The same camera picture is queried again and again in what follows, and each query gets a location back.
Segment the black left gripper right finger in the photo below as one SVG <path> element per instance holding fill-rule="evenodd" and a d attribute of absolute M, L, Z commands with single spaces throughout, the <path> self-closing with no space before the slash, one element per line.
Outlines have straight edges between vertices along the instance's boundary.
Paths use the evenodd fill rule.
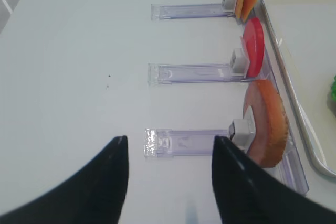
<path fill-rule="evenodd" d="M 335 223 L 335 212 L 273 178 L 225 136 L 214 138 L 214 196 L 222 223 Z"/>

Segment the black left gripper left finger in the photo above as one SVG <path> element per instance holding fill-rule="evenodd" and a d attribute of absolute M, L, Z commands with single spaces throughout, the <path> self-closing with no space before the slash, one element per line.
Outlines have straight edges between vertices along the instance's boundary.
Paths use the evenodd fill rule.
<path fill-rule="evenodd" d="M 118 223 L 129 181 L 126 136 L 112 139 L 85 167 L 1 223 Z"/>

